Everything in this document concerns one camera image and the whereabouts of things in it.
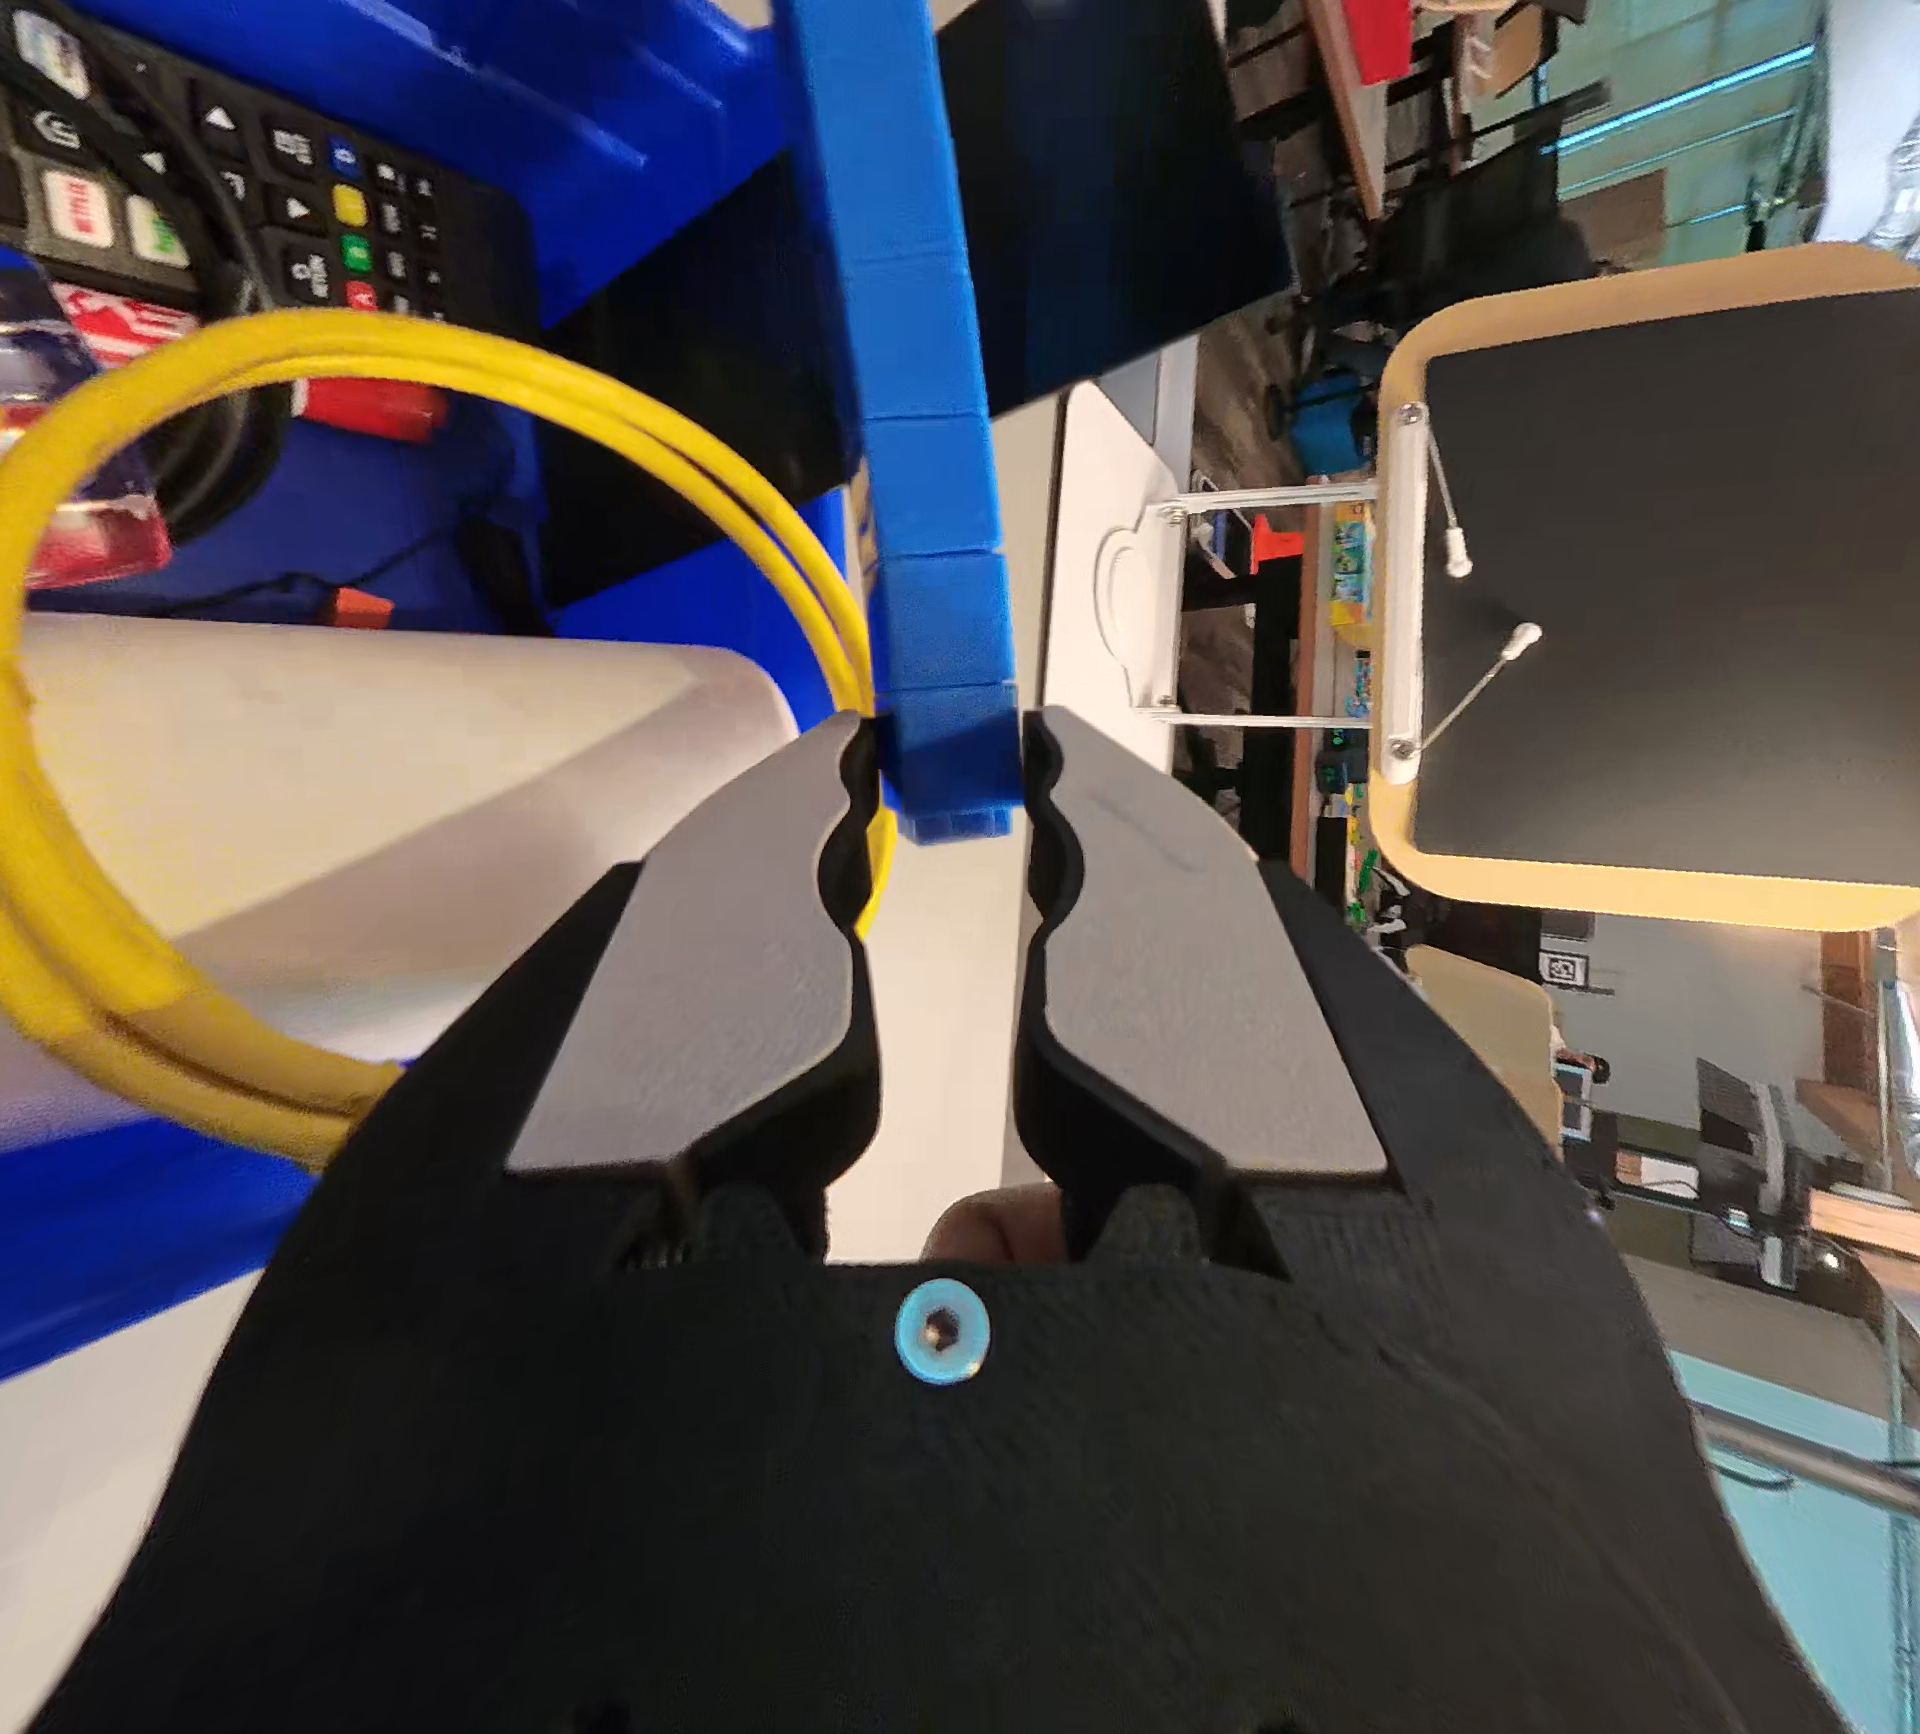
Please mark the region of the blue interlocking cube stick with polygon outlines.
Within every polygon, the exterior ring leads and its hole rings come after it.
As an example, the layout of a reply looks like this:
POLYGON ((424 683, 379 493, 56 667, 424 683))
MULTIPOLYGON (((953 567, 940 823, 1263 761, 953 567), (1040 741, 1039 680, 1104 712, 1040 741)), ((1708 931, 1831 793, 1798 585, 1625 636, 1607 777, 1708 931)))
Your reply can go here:
POLYGON ((1006 836, 1021 695, 996 446, 929 0, 773 0, 854 460, 884 768, 927 846, 1006 836))

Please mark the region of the black remote control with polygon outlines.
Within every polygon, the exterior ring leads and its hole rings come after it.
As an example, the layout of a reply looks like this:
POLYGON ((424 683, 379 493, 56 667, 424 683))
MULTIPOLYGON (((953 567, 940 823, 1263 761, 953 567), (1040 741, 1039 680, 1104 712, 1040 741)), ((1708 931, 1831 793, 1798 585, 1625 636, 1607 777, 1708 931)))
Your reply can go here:
POLYGON ((4 247, 52 283, 203 322, 253 261, 260 305, 539 331, 508 192, 65 3, 4 0, 2 145, 4 247))

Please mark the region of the white cylindrical bottle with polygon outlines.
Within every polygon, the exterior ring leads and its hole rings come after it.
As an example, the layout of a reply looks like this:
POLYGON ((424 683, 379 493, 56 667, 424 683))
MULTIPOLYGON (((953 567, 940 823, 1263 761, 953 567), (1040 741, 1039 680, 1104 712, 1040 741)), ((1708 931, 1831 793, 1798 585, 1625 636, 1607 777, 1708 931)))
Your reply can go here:
POLYGON ((716 646, 23 624, 38 763, 108 880, 254 1018, 374 1065, 800 733, 716 646))

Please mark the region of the dark flat panel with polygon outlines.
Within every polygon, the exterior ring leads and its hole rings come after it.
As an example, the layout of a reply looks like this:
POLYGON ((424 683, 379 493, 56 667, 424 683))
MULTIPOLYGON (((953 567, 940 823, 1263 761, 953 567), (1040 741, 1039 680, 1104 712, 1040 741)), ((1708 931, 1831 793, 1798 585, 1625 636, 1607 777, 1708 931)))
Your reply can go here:
MULTIPOLYGON (((1207 0, 975 0, 937 35, 991 414, 1094 381, 1176 468, 1196 337, 1284 289, 1207 0)), ((853 480, 826 268, 792 153, 569 311, 545 345, 715 432, 784 499, 853 480)))

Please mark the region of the black panel with wooden rim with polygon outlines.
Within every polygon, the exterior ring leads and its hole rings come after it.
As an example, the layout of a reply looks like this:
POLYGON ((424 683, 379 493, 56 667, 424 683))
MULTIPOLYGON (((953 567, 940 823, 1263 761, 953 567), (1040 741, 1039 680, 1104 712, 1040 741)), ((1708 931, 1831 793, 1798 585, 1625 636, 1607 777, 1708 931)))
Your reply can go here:
POLYGON ((1379 388, 1366 825, 1445 898, 1917 918, 1917 265, 1449 306, 1379 388))

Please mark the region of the red and clear packet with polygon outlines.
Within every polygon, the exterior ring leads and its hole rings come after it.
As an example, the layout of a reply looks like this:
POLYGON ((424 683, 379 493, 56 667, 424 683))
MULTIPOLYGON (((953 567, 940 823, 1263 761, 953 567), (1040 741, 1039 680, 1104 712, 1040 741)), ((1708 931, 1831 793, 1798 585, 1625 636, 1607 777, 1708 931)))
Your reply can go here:
MULTIPOLYGON (((52 281, 2 251, 2 457, 87 378, 114 372, 197 331, 183 311, 52 281)), ((75 591, 165 569, 174 554, 144 442, 103 463, 54 513, 26 587, 75 591)))

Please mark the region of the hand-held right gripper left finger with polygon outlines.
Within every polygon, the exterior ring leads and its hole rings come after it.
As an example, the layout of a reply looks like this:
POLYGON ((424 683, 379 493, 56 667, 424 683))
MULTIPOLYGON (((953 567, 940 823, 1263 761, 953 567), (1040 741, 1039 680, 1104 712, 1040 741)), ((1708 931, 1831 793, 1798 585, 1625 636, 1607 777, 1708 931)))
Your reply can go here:
POLYGON ((727 1165, 831 1184, 879 1127, 860 920, 874 901, 870 720, 831 715, 641 861, 508 1151, 519 1177, 727 1165))

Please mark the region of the small blue floor bin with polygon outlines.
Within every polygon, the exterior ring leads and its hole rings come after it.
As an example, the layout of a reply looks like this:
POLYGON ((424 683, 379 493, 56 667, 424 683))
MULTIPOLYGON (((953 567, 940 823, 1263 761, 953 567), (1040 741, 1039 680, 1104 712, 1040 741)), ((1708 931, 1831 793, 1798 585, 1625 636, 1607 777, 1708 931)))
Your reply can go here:
POLYGON ((1369 470, 1379 440, 1377 390, 1348 369, 1309 381, 1291 405, 1286 439, 1309 480, 1369 470))

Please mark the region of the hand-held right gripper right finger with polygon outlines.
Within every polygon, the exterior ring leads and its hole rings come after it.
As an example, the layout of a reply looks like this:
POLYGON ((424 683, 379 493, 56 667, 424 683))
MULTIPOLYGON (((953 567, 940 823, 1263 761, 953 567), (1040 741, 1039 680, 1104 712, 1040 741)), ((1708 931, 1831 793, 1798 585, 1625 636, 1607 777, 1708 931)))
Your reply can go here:
POLYGON ((1015 1116, 1064 1195, 1381 1184, 1388 1156, 1252 848, 1064 707, 1026 715, 1015 1116))

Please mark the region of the red marker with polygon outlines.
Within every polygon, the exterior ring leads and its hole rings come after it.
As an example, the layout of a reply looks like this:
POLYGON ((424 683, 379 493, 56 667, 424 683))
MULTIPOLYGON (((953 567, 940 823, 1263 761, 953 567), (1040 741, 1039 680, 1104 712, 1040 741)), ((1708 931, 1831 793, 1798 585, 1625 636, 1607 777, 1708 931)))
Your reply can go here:
POLYGON ((446 392, 413 381, 323 376, 293 384, 297 420, 398 446, 431 445, 450 410, 446 392))

